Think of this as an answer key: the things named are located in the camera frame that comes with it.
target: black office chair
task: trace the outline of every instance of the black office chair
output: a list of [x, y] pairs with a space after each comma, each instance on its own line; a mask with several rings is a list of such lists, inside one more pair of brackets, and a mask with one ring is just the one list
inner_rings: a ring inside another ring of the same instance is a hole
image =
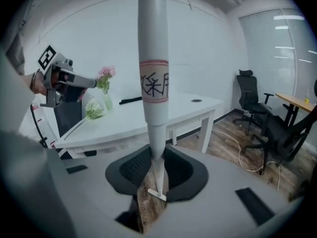
[[[249, 111], [251, 117], [242, 115], [241, 119], [235, 119], [232, 122], [236, 121], [248, 121], [249, 126], [246, 132], [246, 135], [249, 135], [251, 124], [259, 126], [254, 120], [254, 114], [265, 114], [265, 109], [259, 103], [258, 97], [258, 87], [257, 87], [257, 78], [252, 76], [253, 72], [251, 70], [239, 70], [240, 75], [237, 76], [237, 80], [241, 89], [241, 98], [239, 103], [244, 110]], [[267, 104], [268, 98], [273, 96], [270, 93], [264, 93], [266, 95], [265, 104]]]
[[[317, 96], [317, 80], [315, 82], [315, 94]], [[265, 115], [256, 115], [256, 119], [262, 120], [263, 126], [261, 135], [268, 138], [265, 142], [257, 135], [252, 135], [251, 139], [256, 138], [260, 144], [247, 145], [246, 148], [262, 149], [264, 151], [263, 169], [259, 171], [262, 175], [266, 168], [268, 153], [277, 159], [278, 166], [282, 161], [290, 162], [305, 142], [313, 123], [317, 120], [317, 106], [299, 123], [288, 127], [287, 124], [273, 112], [266, 104], [261, 104], [266, 110]]]

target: white desk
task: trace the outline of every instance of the white desk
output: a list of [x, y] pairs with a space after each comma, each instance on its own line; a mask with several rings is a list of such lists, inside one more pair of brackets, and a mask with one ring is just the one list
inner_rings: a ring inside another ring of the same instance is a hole
[[[222, 103], [221, 100], [192, 94], [172, 93], [169, 98], [169, 120], [166, 132], [173, 134], [173, 144], [176, 144], [176, 129], [201, 121], [201, 136], [197, 150], [205, 153], [211, 135], [215, 109]], [[55, 143], [55, 146], [74, 153], [101, 150], [142, 137], [148, 141], [147, 131], [143, 102], [137, 101], [115, 107], [102, 118], [85, 120], [75, 129], [70, 129]]]

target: white rocket model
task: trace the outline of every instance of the white rocket model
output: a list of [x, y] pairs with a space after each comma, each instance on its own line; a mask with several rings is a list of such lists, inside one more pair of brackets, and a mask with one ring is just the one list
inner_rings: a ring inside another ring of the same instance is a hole
[[162, 200], [164, 159], [168, 121], [168, 37], [165, 0], [139, 0], [138, 41], [140, 79], [145, 121], [158, 192]]

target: white cable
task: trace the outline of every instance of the white cable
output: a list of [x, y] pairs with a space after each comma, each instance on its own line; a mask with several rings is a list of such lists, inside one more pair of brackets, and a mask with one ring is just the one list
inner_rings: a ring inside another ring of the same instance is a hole
[[[241, 164], [241, 161], [240, 161], [241, 147], [240, 147], [239, 142], [238, 142], [236, 139], [234, 139], [233, 137], [227, 135], [226, 133], [223, 133], [223, 132], [220, 132], [220, 131], [217, 131], [217, 130], [214, 130], [214, 129], [213, 129], [213, 131], [214, 131], [214, 132], [218, 132], [218, 133], [223, 134], [223, 135], [226, 135], [227, 137], [230, 137], [231, 139], [233, 139], [234, 141], [237, 142], [237, 144], [238, 144], [238, 146], [239, 146], [238, 159], [239, 159], [240, 166], [241, 166], [244, 170], [249, 171], [249, 172], [257, 172], [257, 171], [259, 171], [260, 169], [263, 168], [263, 166], [262, 166], [262, 167], [258, 168], [257, 170], [249, 170], [249, 169], [246, 169], [246, 168]], [[275, 161], [269, 161], [269, 162], [267, 162], [267, 164], [268, 164], [268, 163], [275, 163], [275, 164], [277, 164]], [[280, 181], [280, 179], [281, 179], [281, 167], [278, 166], [278, 184], [277, 184], [277, 191], [279, 190], [279, 181]]]

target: flower vase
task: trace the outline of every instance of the flower vase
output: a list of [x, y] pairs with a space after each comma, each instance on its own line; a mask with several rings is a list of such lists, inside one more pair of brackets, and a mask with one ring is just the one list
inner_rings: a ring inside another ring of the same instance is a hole
[[106, 93], [104, 95], [104, 101], [105, 101], [105, 105], [108, 111], [112, 110], [112, 101], [111, 101], [111, 97], [108, 93]]

